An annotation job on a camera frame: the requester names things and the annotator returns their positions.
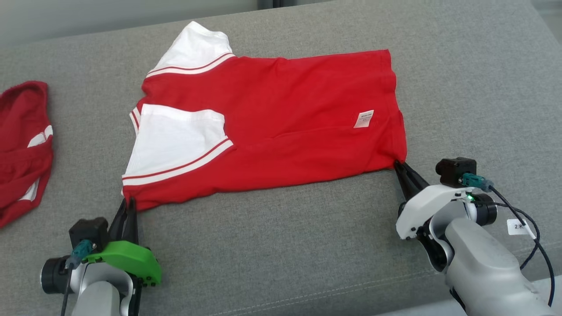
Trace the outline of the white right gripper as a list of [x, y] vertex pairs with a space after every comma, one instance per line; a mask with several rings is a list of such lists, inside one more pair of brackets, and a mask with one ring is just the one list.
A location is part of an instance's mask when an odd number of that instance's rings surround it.
[[470, 218], [468, 194], [474, 187], [454, 188], [429, 183], [406, 162], [395, 161], [394, 170], [407, 201], [396, 222], [400, 239], [414, 238], [419, 227], [429, 222], [430, 233], [437, 233], [455, 218]]

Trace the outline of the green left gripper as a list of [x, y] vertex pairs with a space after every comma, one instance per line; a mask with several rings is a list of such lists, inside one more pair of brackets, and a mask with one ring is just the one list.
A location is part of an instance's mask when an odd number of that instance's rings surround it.
[[[125, 226], [125, 240], [121, 241]], [[105, 262], [143, 280], [146, 286], [156, 286], [162, 282], [162, 268], [156, 256], [148, 248], [139, 244], [138, 216], [133, 197], [127, 202], [123, 199], [108, 229], [111, 242], [103, 251], [90, 253], [83, 260], [88, 263]]]

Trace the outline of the red shorts with white stripes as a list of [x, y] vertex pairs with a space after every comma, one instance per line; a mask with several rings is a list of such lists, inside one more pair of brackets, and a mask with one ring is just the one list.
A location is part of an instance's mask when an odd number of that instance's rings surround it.
[[50, 179], [47, 92], [45, 82], [27, 81], [0, 94], [0, 228], [36, 208]]

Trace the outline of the red jersey shirt number 23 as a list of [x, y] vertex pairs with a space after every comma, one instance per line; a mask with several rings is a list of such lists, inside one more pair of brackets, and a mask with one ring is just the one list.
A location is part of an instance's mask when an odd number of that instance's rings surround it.
[[389, 50], [237, 56], [192, 21], [142, 83], [121, 194], [138, 211], [337, 180], [407, 155]]

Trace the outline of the grey fabric sofa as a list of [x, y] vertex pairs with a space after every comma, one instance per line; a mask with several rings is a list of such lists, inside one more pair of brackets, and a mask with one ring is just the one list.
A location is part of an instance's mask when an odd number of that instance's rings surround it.
[[[209, 17], [235, 54], [390, 50], [407, 162], [428, 182], [442, 158], [478, 171], [539, 225], [562, 275], [562, 45], [530, 0], [339, 0]], [[0, 91], [49, 85], [54, 166], [38, 208], [0, 229], [0, 316], [58, 316], [40, 271], [70, 252], [80, 218], [114, 217], [145, 74], [186, 22], [0, 49]], [[139, 216], [163, 282], [141, 316], [375, 315], [448, 299], [418, 242], [395, 231], [391, 171], [215, 194]]]

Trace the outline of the grey partition post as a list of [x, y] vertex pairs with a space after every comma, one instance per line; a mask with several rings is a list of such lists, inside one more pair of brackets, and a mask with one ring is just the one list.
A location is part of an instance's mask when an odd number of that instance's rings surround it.
[[258, 10], [267, 10], [273, 8], [299, 6], [309, 4], [310, 1], [314, 2], [314, 0], [257, 0], [257, 8]]

